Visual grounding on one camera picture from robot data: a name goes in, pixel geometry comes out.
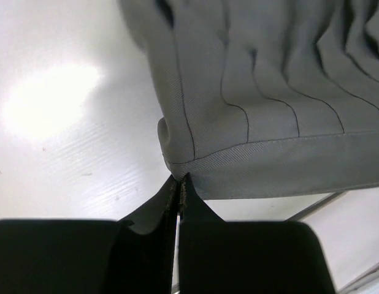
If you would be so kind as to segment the grey pleated skirt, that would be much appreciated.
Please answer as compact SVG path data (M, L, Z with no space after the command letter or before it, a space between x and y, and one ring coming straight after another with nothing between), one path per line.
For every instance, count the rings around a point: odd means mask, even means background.
M207 200L379 186L379 1L121 1L177 180Z

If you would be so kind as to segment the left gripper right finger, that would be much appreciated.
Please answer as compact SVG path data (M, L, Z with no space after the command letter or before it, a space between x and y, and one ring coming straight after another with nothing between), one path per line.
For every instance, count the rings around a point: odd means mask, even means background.
M335 293L323 250L305 223L228 222L196 193L180 193L180 293Z

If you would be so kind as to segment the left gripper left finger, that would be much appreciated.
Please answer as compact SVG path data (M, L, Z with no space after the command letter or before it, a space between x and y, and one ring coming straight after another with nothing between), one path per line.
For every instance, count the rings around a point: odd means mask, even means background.
M170 293L177 182L120 220L0 220L0 293Z

